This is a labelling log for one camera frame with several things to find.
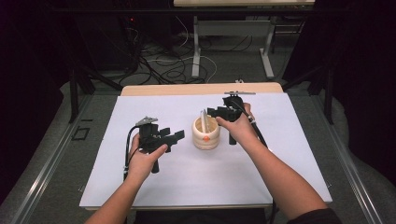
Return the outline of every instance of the sleeve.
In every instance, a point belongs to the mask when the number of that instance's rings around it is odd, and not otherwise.
[[[314,210],[299,217],[290,220],[288,224],[341,224],[340,218],[334,213],[331,208]]]

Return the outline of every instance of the wrist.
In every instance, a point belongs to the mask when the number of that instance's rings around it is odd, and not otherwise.
[[[122,185],[129,189],[140,189],[140,187],[143,185],[143,182],[144,180],[139,180],[138,178],[128,175]]]
[[[239,144],[242,146],[242,148],[247,153],[249,153],[251,151],[255,151],[255,150],[262,150],[263,148],[268,149],[265,145],[262,144],[260,139],[257,137],[251,137],[251,138],[244,139]]]
[[[260,139],[254,135],[247,135],[239,139],[239,144],[244,148],[251,148],[260,144]]]

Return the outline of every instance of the black curtain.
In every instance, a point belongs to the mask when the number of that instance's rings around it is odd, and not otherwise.
[[[0,3],[0,203],[52,122],[68,80],[35,1]]]
[[[396,185],[395,5],[356,1],[356,32],[342,47],[334,73],[334,97],[345,108],[349,148]],[[317,0],[315,7],[346,7],[344,1]],[[344,18],[309,18],[290,57],[284,78],[292,81],[323,63],[334,48]]]

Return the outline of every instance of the wooden table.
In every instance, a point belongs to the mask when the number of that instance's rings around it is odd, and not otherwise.
[[[315,0],[175,0],[175,7],[262,7],[314,5]]]
[[[80,206],[97,209],[122,183],[125,140],[145,116],[158,119],[159,129],[183,130],[185,138],[159,159],[160,172],[151,174],[136,195],[133,209],[252,208],[272,204],[272,197],[248,154],[229,134],[220,131],[219,145],[201,150],[193,145],[191,125],[207,107],[223,106],[226,91],[252,104],[269,148],[299,172],[327,203],[332,197],[306,141],[289,96],[277,83],[180,84],[125,87],[114,107],[98,150]]]

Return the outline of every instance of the black cable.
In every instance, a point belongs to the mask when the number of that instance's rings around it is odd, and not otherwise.
[[[151,73],[134,73],[134,74],[131,74],[131,75],[127,76],[127,77],[133,77],[133,76],[139,76],[139,75],[146,75],[146,76],[148,76],[148,77],[147,77],[144,81],[142,81],[141,83],[138,83],[137,85],[144,85],[144,84],[146,84],[147,82],[149,82],[149,80],[152,78]],[[122,85],[122,84],[121,84],[122,81],[125,80],[127,77],[121,78],[121,79],[119,80],[119,84]]]
[[[175,82],[173,82],[172,80],[169,80],[169,79],[163,77],[161,74],[159,74],[157,71],[155,71],[151,67],[151,65],[149,65],[149,62],[145,58],[142,58],[142,60],[143,60],[142,64],[147,67],[147,69],[150,71],[150,73],[155,75],[161,81],[160,84],[175,84]]]
[[[272,210],[271,210],[271,216],[270,216],[270,218],[269,218],[269,222],[270,222],[270,224],[273,224],[274,223],[274,221],[275,221],[275,216],[276,216],[276,213],[279,211],[279,209],[277,208],[277,206],[276,206],[276,202],[275,202],[275,200],[273,200],[273,205],[272,205]]]
[[[140,148],[140,147],[135,148],[135,149],[134,149],[134,152],[133,152],[132,155],[131,155],[131,157],[128,159],[128,168],[129,168],[129,163],[131,163],[132,156],[136,153],[136,151],[137,151],[139,148]]]
[[[256,132],[256,134],[259,136],[260,141],[262,142],[263,145],[267,146],[267,143],[264,140],[264,137],[262,136],[262,133],[260,132],[259,128],[257,127],[256,121],[253,120],[250,122],[251,126],[253,127],[254,131]]]
[[[126,149],[125,149],[125,166],[124,166],[124,180],[126,178],[126,176],[128,175],[128,166],[129,166],[129,144],[131,141],[131,133],[134,131],[134,129],[136,129],[137,126],[134,126],[129,132],[128,132],[128,136],[126,138]]]
[[[184,60],[181,59],[180,56],[177,56],[176,58],[177,58],[177,60],[175,60],[174,63],[171,63],[171,64],[169,64],[169,65],[176,65],[177,63],[181,63],[181,65],[176,66],[176,67],[173,67],[173,68],[171,68],[171,69],[169,69],[169,70],[163,72],[163,73],[162,73],[163,76],[165,76],[165,77],[167,77],[167,78],[169,78],[169,79],[171,79],[171,78],[172,78],[172,79],[175,79],[175,78],[178,78],[178,77],[184,77],[183,79],[180,79],[180,80],[174,80],[175,83],[178,83],[178,82],[180,82],[181,84],[183,84],[183,83],[184,83],[184,84],[189,84],[189,83],[205,83],[205,79],[206,79],[206,77],[207,77],[207,70],[206,70],[204,67],[202,67],[200,64],[198,64],[198,65],[200,66],[200,68],[202,68],[202,69],[205,70],[205,77],[204,77],[204,78],[198,77],[198,78],[192,78],[192,79],[190,79],[190,80],[187,80],[187,77],[186,77],[186,75],[185,75],[185,71],[186,71],[187,65],[190,65],[190,64],[193,64],[193,63],[185,63]],[[158,64],[159,66],[169,66],[169,65],[161,64],[161,63],[159,63],[159,62],[157,62],[157,64]]]
[[[238,48],[239,46],[241,46],[242,43],[245,42],[246,39],[248,39],[248,37],[249,37],[249,35],[245,36],[245,38],[244,38],[241,42],[239,42],[235,47],[233,47],[233,48],[231,48],[231,49],[210,49],[210,47],[212,46],[212,45],[211,45],[211,46],[205,48],[205,51],[213,51],[213,52],[244,51],[245,49],[248,49],[248,48],[251,46],[251,44],[252,44],[252,42],[253,42],[253,36],[250,36],[250,41],[249,41],[249,43],[248,43],[247,46],[245,46],[243,49],[236,49],[236,48]]]

